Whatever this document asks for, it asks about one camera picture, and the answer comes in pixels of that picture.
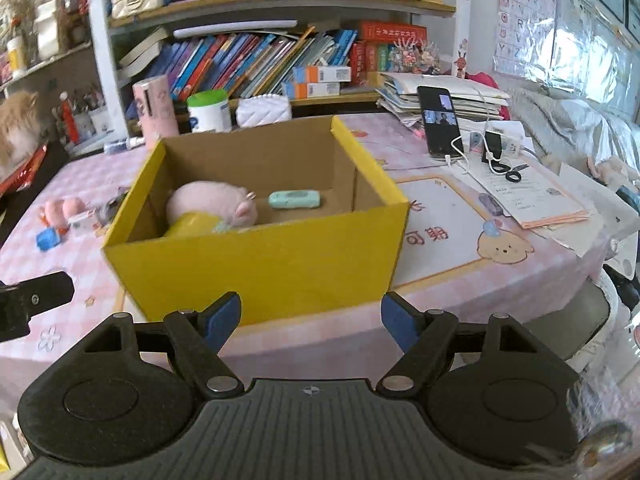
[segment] shelf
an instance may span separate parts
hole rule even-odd
[[[257,7],[351,7],[355,9],[393,10],[414,14],[451,16],[456,8],[422,0],[187,0],[166,7],[110,20],[110,34],[128,34],[142,28],[167,25],[180,20],[249,10]]]
[[[291,101],[292,108],[300,108],[303,106],[327,106],[341,104],[357,104],[357,103],[375,103],[380,98],[377,92],[356,92],[352,94],[333,95],[326,97],[309,97],[307,99],[293,99]],[[240,99],[229,100],[229,108],[236,110]],[[189,122],[189,114],[177,114],[175,117],[179,123]],[[130,131],[137,133],[140,131],[136,120],[129,121]]]
[[[91,42],[90,41],[87,42],[87,43],[80,44],[80,45],[78,45],[78,46],[66,51],[64,54],[60,54],[59,56],[54,56],[51,59],[47,59],[46,61],[43,61],[41,63],[38,63],[37,65],[32,66],[24,74],[19,75],[18,77],[14,77],[13,79],[9,79],[9,81],[7,81],[2,86],[0,86],[0,92],[4,92],[4,90],[9,88],[9,86],[11,86],[12,84],[17,83],[21,79],[24,79],[24,78],[30,76],[34,72],[37,72],[38,70],[42,70],[43,68],[49,66],[50,64],[53,64],[53,63],[55,63],[57,61],[60,61],[61,59],[65,59],[65,57],[71,56],[71,55],[75,54],[76,52],[80,52],[81,50],[85,50],[85,49],[87,49],[89,47],[91,47]]]

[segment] pink stuffed toy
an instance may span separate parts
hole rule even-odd
[[[199,180],[185,184],[172,195],[166,205],[166,219],[171,226],[185,213],[201,212],[217,216],[231,227],[249,227],[258,219],[254,197],[244,187]]]
[[[44,205],[44,217],[52,227],[66,229],[68,220],[84,210],[84,202],[77,196],[65,200],[49,200]]]

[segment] plush pig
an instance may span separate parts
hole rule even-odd
[[[173,225],[188,212],[202,212],[221,218],[231,227],[249,227],[258,219],[254,193],[226,182],[199,180],[185,184],[166,204],[166,218]]]

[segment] small bottle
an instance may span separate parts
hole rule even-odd
[[[145,143],[145,137],[127,137],[126,139],[114,140],[104,145],[104,152],[107,155],[115,155],[116,153],[133,150]]]
[[[69,94],[62,92],[62,94],[60,94],[60,100],[62,101],[60,107],[62,108],[62,120],[65,121],[66,135],[72,143],[77,144],[80,141],[80,135],[78,134],[78,128],[76,127],[74,115],[71,111],[71,104],[69,104]]]

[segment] yellow cardboard box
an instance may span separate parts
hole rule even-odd
[[[172,191],[216,180],[256,194],[258,225],[162,238]],[[315,189],[310,210],[273,210],[278,190]],[[103,247],[149,320],[203,310],[223,293],[242,299],[242,323],[379,301],[388,290],[408,201],[337,117],[232,134],[163,139],[149,156]]]

